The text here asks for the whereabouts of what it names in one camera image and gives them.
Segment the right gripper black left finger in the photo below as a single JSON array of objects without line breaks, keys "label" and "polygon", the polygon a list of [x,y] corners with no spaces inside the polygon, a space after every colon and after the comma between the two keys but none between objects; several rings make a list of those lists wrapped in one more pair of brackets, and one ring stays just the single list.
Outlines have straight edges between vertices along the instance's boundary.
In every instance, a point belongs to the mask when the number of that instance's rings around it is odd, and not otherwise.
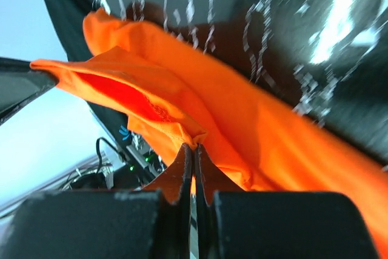
[{"label": "right gripper black left finger", "polygon": [[189,258],[192,150],[143,190],[44,191],[16,211],[2,258]]}]

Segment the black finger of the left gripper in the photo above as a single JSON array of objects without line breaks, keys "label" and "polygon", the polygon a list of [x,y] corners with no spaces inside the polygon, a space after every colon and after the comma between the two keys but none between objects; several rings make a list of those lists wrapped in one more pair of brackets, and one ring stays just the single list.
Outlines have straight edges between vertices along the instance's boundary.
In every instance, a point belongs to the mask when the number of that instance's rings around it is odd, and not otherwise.
[{"label": "black finger of the left gripper", "polygon": [[58,84],[49,72],[35,70],[29,61],[1,58],[1,124]]}]

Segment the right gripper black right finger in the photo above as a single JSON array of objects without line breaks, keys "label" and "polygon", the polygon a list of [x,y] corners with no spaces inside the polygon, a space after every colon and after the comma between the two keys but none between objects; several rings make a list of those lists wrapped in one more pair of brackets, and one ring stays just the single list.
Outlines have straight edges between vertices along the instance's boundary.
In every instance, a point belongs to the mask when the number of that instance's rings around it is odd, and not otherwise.
[{"label": "right gripper black right finger", "polygon": [[200,258],[379,258],[354,203],[338,192],[246,192],[194,154]]}]

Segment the orange t-shirt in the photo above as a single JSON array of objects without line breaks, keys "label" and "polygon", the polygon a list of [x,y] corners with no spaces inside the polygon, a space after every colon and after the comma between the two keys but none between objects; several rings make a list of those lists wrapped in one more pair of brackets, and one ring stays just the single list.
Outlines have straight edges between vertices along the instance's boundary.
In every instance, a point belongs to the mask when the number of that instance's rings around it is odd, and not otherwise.
[{"label": "orange t-shirt", "polygon": [[244,190],[328,190],[359,208],[387,257],[387,174],[376,162],[221,61],[148,21],[89,13],[83,32],[92,58],[39,59],[31,68],[58,87],[125,113],[167,165],[181,144],[203,144]]}]

